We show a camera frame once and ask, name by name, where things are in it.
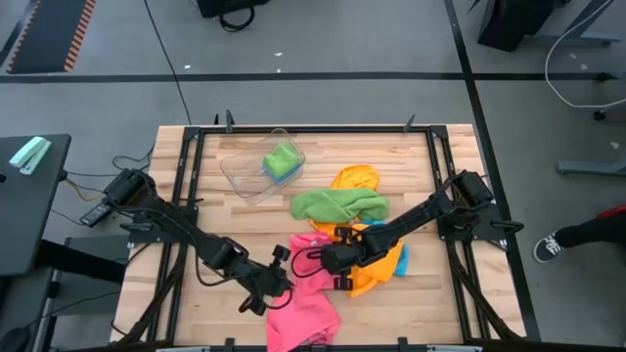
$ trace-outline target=black shoe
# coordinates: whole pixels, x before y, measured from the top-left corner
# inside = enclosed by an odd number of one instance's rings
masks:
[[[551,234],[544,239],[541,239],[535,244],[535,250],[533,256],[535,260],[540,263],[547,263],[554,259],[557,255],[563,252],[564,248],[561,247],[557,240],[555,240],[555,234]]]

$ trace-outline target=wooden table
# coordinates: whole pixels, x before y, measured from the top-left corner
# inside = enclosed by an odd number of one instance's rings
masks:
[[[472,126],[447,127],[457,169],[483,174]],[[150,175],[156,180],[159,195],[165,199],[170,199],[173,191],[183,129],[183,126],[162,126],[156,137]],[[424,134],[292,136],[306,154],[302,177],[255,206],[247,205],[235,194],[219,163],[223,157],[235,155],[265,136],[206,136],[198,189],[198,198],[203,198],[198,203],[198,226],[233,238],[247,247],[252,259],[269,263],[276,243],[289,247],[290,235],[312,231],[308,221],[291,218],[291,198],[307,190],[328,187],[345,166],[370,164],[380,173],[378,191],[390,200],[389,218],[402,214],[435,191]],[[437,148],[445,170],[439,143]],[[192,145],[188,169],[194,149]],[[186,172],[183,195],[188,192],[189,174]],[[335,344],[396,344],[398,336],[407,336],[410,343],[462,341],[445,244],[438,237],[436,224],[431,222],[404,239],[411,251],[406,278],[393,278],[357,298],[348,298],[341,291],[326,292],[341,318]],[[512,330],[524,335],[505,252],[486,242],[475,242],[473,251],[485,297]],[[152,299],[160,254],[161,245],[153,244],[127,269],[115,317],[115,325],[120,329],[129,330]],[[201,286],[195,277],[194,258],[195,253],[190,249],[175,344],[223,345],[226,337],[234,337],[237,345],[265,344],[265,317],[249,312],[240,314],[237,310],[247,293],[232,282],[218,287]],[[206,281],[217,279],[202,265],[201,275]],[[472,334],[478,336],[468,294],[466,300]],[[164,337],[167,306],[166,302],[161,309],[157,338]],[[113,332],[112,339],[120,339],[120,335]]]

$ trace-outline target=jeans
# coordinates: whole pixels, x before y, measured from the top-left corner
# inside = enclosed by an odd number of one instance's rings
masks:
[[[626,243],[626,213],[562,228],[555,232],[555,240],[563,248],[600,241]]]

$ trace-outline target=concrete floor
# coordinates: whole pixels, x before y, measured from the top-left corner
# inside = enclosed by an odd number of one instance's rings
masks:
[[[26,2],[0,2],[0,43]],[[481,4],[468,13],[472,2],[454,0],[473,72],[542,72],[549,50],[545,45],[528,41],[506,54],[475,43],[484,8]],[[572,2],[557,10],[542,32],[563,31],[586,3]],[[149,0],[149,4],[178,74],[277,69],[462,72],[440,0],[273,0],[258,8],[249,30],[234,34],[202,19],[193,0]],[[626,2],[616,1],[592,29],[624,35],[626,24],[620,14],[625,12]],[[624,54],[623,43],[563,47],[555,52],[552,70],[624,71]],[[97,3],[75,69],[66,75],[168,73],[143,1],[107,0]],[[624,156],[626,110],[612,111],[600,123],[591,120],[591,111],[566,106],[542,81],[476,85],[512,216],[526,226],[517,236],[541,337],[621,345],[626,339],[624,249],[605,243],[585,245],[545,265],[533,261],[531,249],[554,230],[623,203],[624,180],[563,177],[555,167],[563,159],[611,161]],[[556,86],[568,99],[587,104],[621,99],[626,91],[620,82],[559,81]],[[225,109],[238,123],[399,123],[413,113],[417,123],[474,123],[462,79],[204,81],[183,82],[181,89],[196,124],[212,123],[214,115]],[[69,133],[67,170],[88,173],[113,172],[115,155],[143,155],[159,125],[187,121],[173,82],[4,83],[0,107],[0,136]],[[102,188],[109,180],[74,181]],[[72,218],[90,206],[66,186],[60,186],[54,203],[56,210]],[[62,242],[68,236],[121,233],[115,225],[111,221],[89,230],[51,216],[45,237]],[[102,345],[108,340],[111,318],[61,318],[54,346]]]

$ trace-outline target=floor mat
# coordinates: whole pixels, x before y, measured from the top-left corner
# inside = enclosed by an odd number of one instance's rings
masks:
[[[38,0],[7,72],[73,69],[95,5],[96,0]]]

